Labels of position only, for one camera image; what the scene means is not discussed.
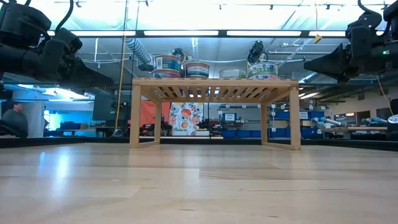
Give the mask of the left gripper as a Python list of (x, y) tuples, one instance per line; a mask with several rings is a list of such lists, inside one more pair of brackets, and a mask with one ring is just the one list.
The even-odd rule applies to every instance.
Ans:
[(61, 88), (79, 94), (91, 88), (112, 86), (114, 82), (110, 77), (90, 69), (75, 56), (82, 45), (79, 37), (66, 28), (58, 30), (45, 43), (43, 51), (1, 44), (1, 78), (5, 73), (31, 78), (46, 76)]

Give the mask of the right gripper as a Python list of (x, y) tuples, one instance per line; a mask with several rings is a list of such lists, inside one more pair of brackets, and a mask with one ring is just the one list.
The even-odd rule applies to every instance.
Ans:
[(306, 70), (321, 73), (339, 82), (363, 73), (385, 72), (397, 70), (397, 41), (383, 37), (378, 40), (376, 27), (381, 23), (382, 16), (377, 12), (364, 12), (357, 21), (348, 24), (345, 36), (349, 40), (347, 46), (340, 44), (332, 53), (305, 62)]

